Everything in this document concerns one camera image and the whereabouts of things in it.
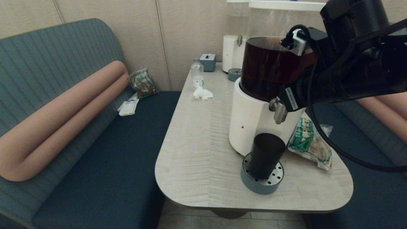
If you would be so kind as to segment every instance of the plastic bag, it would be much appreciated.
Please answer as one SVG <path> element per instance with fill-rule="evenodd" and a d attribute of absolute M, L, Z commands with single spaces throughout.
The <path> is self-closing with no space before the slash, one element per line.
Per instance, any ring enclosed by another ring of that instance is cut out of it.
<path fill-rule="evenodd" d="M 158 93 L 149 76 L 147 68 L 140 69 L 129 75 L 129 82 L 133 90 L 138 93 L 138 98 L 143 99 Z"/>
<path fill-rule="evenodd" d="M 321 128 L 329 136 L 333 127 L 321 125 Z M 332 167 L 332 149 L 322 139 L 314 123 L 308 117 L 301 117 L 298 121 L 297 127 L 288 142 L 288 150 L 315 161 L 318 167 L 322 169 L 329 170 Z"/>

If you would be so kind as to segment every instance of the brown liquid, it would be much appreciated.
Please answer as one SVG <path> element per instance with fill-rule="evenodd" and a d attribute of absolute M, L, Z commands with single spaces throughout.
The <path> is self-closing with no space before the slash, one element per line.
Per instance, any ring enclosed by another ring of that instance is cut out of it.
<path fill-rule="evenodd" d="M 254 37 L 246 42 L 240 88 L 256 99 L 270 102 L 279 87 L 298 78 L 314 63 L 314 53 L 297 56 L 280 45 L 283 37 Z"/>

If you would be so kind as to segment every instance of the wall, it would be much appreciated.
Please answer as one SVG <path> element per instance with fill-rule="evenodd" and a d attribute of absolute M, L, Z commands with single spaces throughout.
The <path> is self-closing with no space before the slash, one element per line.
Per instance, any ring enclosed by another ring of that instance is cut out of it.
<path fill-rule="evenodd" d="M 382 2 L 391 22 L 407 18 L 407 0 Z M 159 90 L 181 90 L 193 58 L 202 53 L 222 61 L 226 0 L 0 0 L 0 5 L 0 38 L 103 20 L 118 37 L 129 71 L 148 67 Z"/>

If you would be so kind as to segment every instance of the small plastic bottle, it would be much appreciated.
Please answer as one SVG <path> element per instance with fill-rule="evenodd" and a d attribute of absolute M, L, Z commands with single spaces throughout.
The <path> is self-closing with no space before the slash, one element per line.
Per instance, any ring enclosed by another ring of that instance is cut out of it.
<path fill-rule="evenodd" d="M 194 90 L 196 90 L 198 86 L 204 87 L 203 70 L 204 67 L 199 62 L 199 58 L 194 58 L 194 63 L 191 66 L 192 88 L 194 88 Z"/>

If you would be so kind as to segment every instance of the table leg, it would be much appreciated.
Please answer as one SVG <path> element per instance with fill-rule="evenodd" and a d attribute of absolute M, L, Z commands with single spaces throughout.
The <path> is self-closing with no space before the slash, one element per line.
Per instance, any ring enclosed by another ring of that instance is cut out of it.
<path fill-rule="evenodd" d="M 247 211 L 212 211 L 217 216 L 226 218 L 226 219 L 238 219 L 244 215 L 246 215 Z"/>

